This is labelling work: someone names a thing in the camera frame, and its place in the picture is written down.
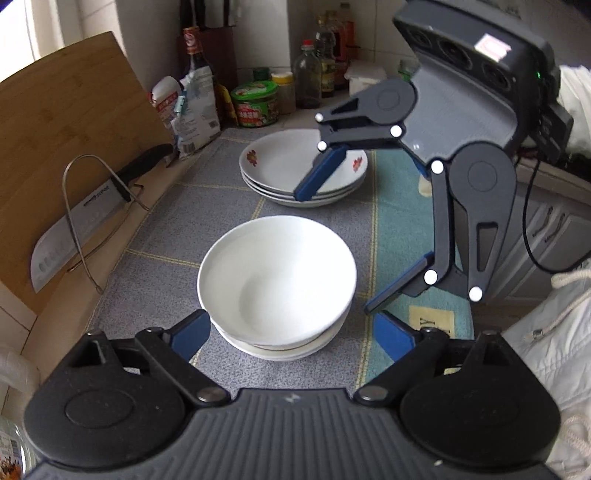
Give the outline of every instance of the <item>wooden cutting board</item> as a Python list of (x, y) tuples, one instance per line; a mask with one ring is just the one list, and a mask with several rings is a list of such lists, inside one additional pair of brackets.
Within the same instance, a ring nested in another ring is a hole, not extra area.
[[(0, 82), (0, 108), (0, 281), (39, 314), (65, 268), (36, 294), (31, 254), (66, 212), (66, 165), (92, 153), (116, 171), (172, 138), (112, 33), (63, 48)], [(97, 161), (80, 160), (69, 174), (71, 206), (108, 177)]]

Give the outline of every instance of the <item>white plate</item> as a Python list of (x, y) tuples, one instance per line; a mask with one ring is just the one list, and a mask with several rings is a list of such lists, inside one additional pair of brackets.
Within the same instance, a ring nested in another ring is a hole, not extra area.
[(299, 360), (300, 358), (312, 355), (313, 353), (316, 353), (318, 350), (321, 350), (326, 345), (328, 345), (332, 341), (332, 339), (335, 338), (336, 334), (339, 333), (339, 330), (345, 323), (350, 308), (351, 306), (349, 305), (349, 308), (347, 308), (347, 311), (345, 311), (343, 316), (339, 320), (337, 320), (337, 322), (332, 327), (320, 334), (317, 338), (305, 345), (299, 346), (297, 348), (292, 348), (290, 350), (266, 350), (264, 348), (259, 348), (254, 345), (250, 345), (249, 343), (236, 340), (229, 336), (226, 332), (224, 332), (215, 323), (213, 325), (215, 326), (217, 331), (220, 332), (220, 335), (222, 335), (222, 337), (224, 337), (224, 339), (230, 345), (232, 345), (235, 348), (238, 348), (242, 352), (248, 353), (248, 355), (252, 355), (256, 358), (261, 358), (263, 360), (270, 360), (273, 362), (290, 362), (292, 360)]
[(316, 208), (316, 207), (323, 207), (326, 205), (330, 205), (331, 203), (335, 203), (335, 202), (338, 202), (339, 200), (344, 199), (347, 195), (350, 195), (355, 190), (357, 190), (359, 187), (361, 187), (361, 184), (363, 183), (363, 181), (361, 181), (360, 183), (353, 186), (350, 190), (345, 190), (343, 193), (340, 193), (339, 195), (336, 195), (334, 197), (328, 197), (328, 198), (325, 198), (322, 200), (308, 200), (307, 202), (298, 202), (295, 199), (294, 200), (287, 200), (287, 199), (275, 197), (273, 194), (265, 192), (264, 190), (261, 190), (258, 187), (255, 187), (252, 184), (252, 182), (250, 182), (244, 175), (242, 176), (242, 179), (252, 189), (253, 192), (258, 193), (262, 197), (265, 197), (266, 199), (269, 199), (272, 202), (278, 203), (279, 205), (283, 205), (285, 207), (293, 207), (293, 208)]
[(231, 337), (287, 347), (339, 320), (356, 283), (342, 238), (313, 220), (278, 215), (243, 223), (215, 242), (199, 269), (197, 294)]
[[(318, 155), (320, 133), (312, 128), (275, 132), (248, 145), (240, 155), (240, 168), (253, 182), (275, 193), (292, 193)], [(350, 150), (347, 158), (318, 190), (319, 194), (348, 187), (368, 167), (363, 150)]]
[[(244, 173), (242, 173), (242, 179), (249, 187), (252, 187), (253, 190), (263, 192), (263, 193), (265, 193), (271, 197), (274, 197), (278, 200), (289, 200), (292, 202), (296, 201), (293, 194), (277, 193), (277, 192), (272, 192), (271, 190), (267, 190), (264, 186), (259, 185), (258, 183), (249, 179), (246, 175), (244, 175)], [(351, 193), (351, 192), (355, 191), (358, 187), (360, 187), (364, 180), (365, 180), (365, 174), (362, 175), (361, 178), (359, 178), (358, 180), (355, 180), (355, 182), (353, 184), (349, 185), (347, 188), (340, 189), (335, 192), (323, 193), (322, 195), (314, 195), (310, 200), (308, 200), (308, 202), (327, 200), (329, 198), (339, 197), (345, 193)]]

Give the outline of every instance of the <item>white cloth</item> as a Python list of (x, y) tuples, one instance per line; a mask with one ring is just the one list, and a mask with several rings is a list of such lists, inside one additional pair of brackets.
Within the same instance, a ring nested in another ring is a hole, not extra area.
[(503, 335), (552, 395), (563, 426), (548, 465), (591, 478), (591, 265), (552, 277), (554, 291)]
[(566, 153), (591, 157), (591, 73), (587, 68), (560, 67), (558, 102), (574, 120)]

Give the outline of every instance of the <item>cable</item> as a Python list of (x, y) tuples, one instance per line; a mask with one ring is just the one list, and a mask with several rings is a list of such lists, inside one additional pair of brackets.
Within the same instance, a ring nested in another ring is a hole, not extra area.
[(553, 268), (547, 268), (543, 265), (541, 265), (535, 258), (534, 258), (534, 254), (531, 252), (531, 248), (530, 248), (530, 243), (527, 239), (527, 204), (530, 201), (530, 194), (531, 194), (531, 189), (534, 186), (534, 179), (535, 176), (538, 173), (538, 170), (540, 168), (540, 163), (541, 160), (539, 158), (536, 158), (536, 162), (535, 162), (535, 167), (534, 167), (534, 171), (531, 174), (531, 178), (530, 178), (530, 182), (527, 185), (527, 190), (525, 192), (525, 202), (523, 205), (523, 216), (521, 217), (521, 232), (523, 234), (523, 241), (525, 244), (525, 249), (527, 250), (527, 254), (529, 255), (531, 261), (534, 263), (534, 265), (536, 267), (538, 267), (542, 272), (546, 272), (549, 273), (550, 275), (556, 275), (557, 273), (567, 273), (567, 272), (571, 272), (573, 271), (575, 268), (577, 268), (582, 262), (584, 262), (585, 260), (587, 260), (589, 257), (591, 257), (591, 250), (589, 250), (586, 254), (584, 254), (584, 256), (582, 256), (581, 258), (579, 258), (575, 263), (573, 263), (571, 266), (563, 269), (563, 270), (554, 270)]

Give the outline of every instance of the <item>drawstring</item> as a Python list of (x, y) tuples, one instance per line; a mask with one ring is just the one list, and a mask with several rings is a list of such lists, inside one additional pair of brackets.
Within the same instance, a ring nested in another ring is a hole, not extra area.
[[(587, 438), (581, 438), (572, 431), (571, 427), (577, 424), (585, 428)], [(572, 415), (563, 422), (558, 436), (587, 460), (587, 467), (565, 472), (565, 478), (567, 480), (587, 480), (591, 478), (591, 444), (589, 443), (591, 440), (591, 421), (584, 415)]]
[[(591, 270), (577, 270), (569, 273), (558, 273), (552, 276), (552, 288), (561, 288), (572, 282), (587, 279), (591, 280)], [(524, 340), (528, 343), (532, 343), (544, 337), (554, 330), (558, 325), (560, 325), (572, 310), (589, 298), (591, 298), (591, 288), (588, 288), (578, 298), (573, 300), (569, 306), (566, 307), (563, 312), (556, 317), (556, 320), (544, 328), (532, 330), (530, 333), (527, 333), (524, 336)]]

